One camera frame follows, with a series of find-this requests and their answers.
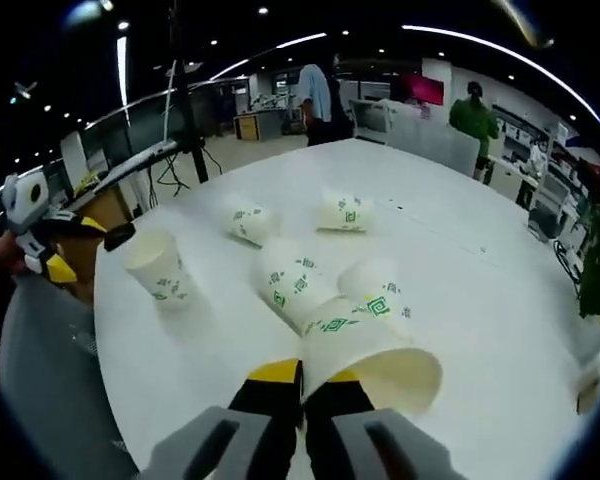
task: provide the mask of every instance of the black ceiling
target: black ceiling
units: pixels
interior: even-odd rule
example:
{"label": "black ceiling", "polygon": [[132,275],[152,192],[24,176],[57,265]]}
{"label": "black ceiling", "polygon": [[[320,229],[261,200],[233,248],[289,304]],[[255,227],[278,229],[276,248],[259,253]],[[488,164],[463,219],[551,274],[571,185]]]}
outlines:
{"label": "black ceiling", "polygon": [[[127,20],[129,101],[166,87],[170,63],[168,8],[171,0],[111,0],[114,9],[69,27],[68,12],[82,2],[0,2],[0,162],[32,158],[34,151],[56,148],[60,138],[121,106],[116,69],[118,22]],[[600,5],[569,10],[553,2],[524,5],[543,38],[553,46],[533,48],[494,2],[443,1],[364,2],[194,2],[182,1],[183,46],[189,61],[204,62],[191,81],[207,79],[227,66],[277,44],[326,32],[324,39],[273,50],[232,75],[249,74],[291,64],[301,65],[333,47],[351,57],[409,59],[435,56],[494,77],[536,98],[568,118],[600,149],[600,125],[569,94],[532,68],[495,50],[453,37],[407,32],[402,24],[446,28],[510,48],[553,72],[580,93],[600,114]],[[266,6],[269,13],[258,14]],[[342,30],[350,34],[343,36]],[[211,40],[218,44],[212,46]],[[385,53],[380,55],[378,49]],[[515,75],[515,81],[507,80]],[[38,82],[30,100],[14,96],[14,82]],[[45,105],[52,105],[50,112]]]}

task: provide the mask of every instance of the paper cup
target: paper cup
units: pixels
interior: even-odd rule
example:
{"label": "paper cup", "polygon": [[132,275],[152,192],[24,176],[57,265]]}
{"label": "paper cup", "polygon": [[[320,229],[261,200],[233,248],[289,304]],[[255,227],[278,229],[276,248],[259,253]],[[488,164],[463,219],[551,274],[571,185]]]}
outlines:
{"label": "paper cup", "polygon": [[124,268],[153,296],[159,308],[180,308],[191,301],[193,282],[167,230],[136,233],[129,244]]}
{"label": "paper cup", "polygon": [[316,267],[312,258],[300,254],[297,245],[286,239],[270,239],[256,259],[256,290],[298,334],[313,310],[338,296]]}
{"label": "paper cup", "polygon": [[348,299],[316,310],[302,332],[303,402],[346,369],[358,377],[375,408],[420,414],[440,390],[442,367],[434,355]]}
{"label": "paper cup", "polygon": [[237,195],[227,198],[222,215],[228,233],[258,246],[280,234],[282,215]]}
{"label": "paper cup", "polygon": [[259,259],[265,271],[273,271],[280,266],[295,264],[309,270],[319,271],[318,262],[313,255],[302,252],[302,247],[289,238],[272,237],[260,250]]}
{"label": "paper cup", "polygon": [[327,190],[318,208],[318,228],[363,232],[371,226],[373,212],[370,199]]}
{"label": "paper cup", "polygon": [[362,260],[338,277],[340,293],[365,306],[399,335],[407,336],[411,310],[400,288],[395,264],[385,258]]}

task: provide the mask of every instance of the robotic hand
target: robotic hand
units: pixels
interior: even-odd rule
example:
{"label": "robotic hand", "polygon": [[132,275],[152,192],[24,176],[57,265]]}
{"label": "robotic hand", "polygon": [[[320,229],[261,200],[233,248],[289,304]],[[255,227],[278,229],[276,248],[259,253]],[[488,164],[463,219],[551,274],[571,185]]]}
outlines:
{"label": "robotic hand", "polygon": [[76,273],[53,247],[55,235],[98,238],[106,233],[93,219],[50,205],[43,172],[22,178],[9,175],[4,182],[2,204],[8,228],[24,251],[27,268],[54,283],[77,281]]}

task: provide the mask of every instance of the desk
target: desk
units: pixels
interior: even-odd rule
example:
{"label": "desk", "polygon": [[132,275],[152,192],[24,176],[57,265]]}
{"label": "desk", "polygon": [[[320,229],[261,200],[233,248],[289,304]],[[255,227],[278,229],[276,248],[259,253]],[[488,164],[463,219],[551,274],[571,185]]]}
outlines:
{"label": "desk", "polygon": [[[316,233],[312,209],[327,185],[375,198],[374,229]],[[359,140],[253,163],[136,221],[140,230],[162,226],[175,234],[213,305],[186,318],[157,319],[149,296],[121,266],[126,245],[99,249],[100,367],[140,469],[158,441],[206,407],[226,406],[250,370],[297,354],[291,330],[248,284],[257,250],[217,227],[229,192],[283,212],[283,233],[316,253],[326,281],[359,258],[394,258],[409,292],[410,328],[444,368],[431,410],[413,421],[449,448],[467,478],[549,477],[578,426],[570,386],[580,354],[572,340],[580,345],[594,335],[577,317],[573,285],[528,233],[517,205],[442,165]],[[591,358],[598,353],[592,350]],[[312,478],[309,472],[301,439],[289,478]]]}
{"label": "desk", "polygon": [[238,140],[264,142],[282,136],[283,109],[260,110],[237,115],[233,119]]}
{"label": "desk", "polygon": [[507,160],[503,160],[502,158],[494,157],[493,155],[489,155],[489,160],[491,160],[493,163],[497,163],[502,168],[513,173],[517,177],[520,177],[520,179],[523,182],[527,182],[534,189],[538,188],[538,185],[540,185],[537,178],[531,177],[530,175],[527,175],[526,173],[521,172],[517,165],[515,165]]}

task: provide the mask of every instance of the person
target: person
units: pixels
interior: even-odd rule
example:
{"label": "person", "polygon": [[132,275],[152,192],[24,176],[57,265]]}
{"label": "person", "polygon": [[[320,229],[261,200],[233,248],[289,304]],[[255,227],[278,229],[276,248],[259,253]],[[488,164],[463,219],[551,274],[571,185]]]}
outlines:
{"label": "person", "polygon": [[400,80],[391,82],[391,98],[378,100],[378,105],[382,105],[387,110],[388,129],[392,130],[398,115],[407,117],[422,118],[429,120],[431,118],[431,109],[421,101],[413,97],[413,90],[408,84],[403,84]]}
{"label": "person", "polygon": [[307,146],[350,138],[353,126],[340,101],[340,84],[333,78],[333,65],[305,65],[300,71],[298,97],[307,127]]}
{"label": "person", "polygon": [[540,148],[540,141],[536,139],[531,145],[526,169],[534,176],[540,177],[545,168],[547,168],[547,155]]}
{"label": "person", "polygon": [[480,141],[480,150],[473,178],[482,178],[483,170],[490,166],[489,137],[498,138],[498,123],[493,113],[482,103],[482,87],[478,82],[469,82],[469,97],[456,100],[449,113],[449,125]]}
{"label": "person", "polygon": [[13,233],[9,231],[0,236],[0,265],[8,269],[11,274],[27,270],[22,250],[16,244]]}

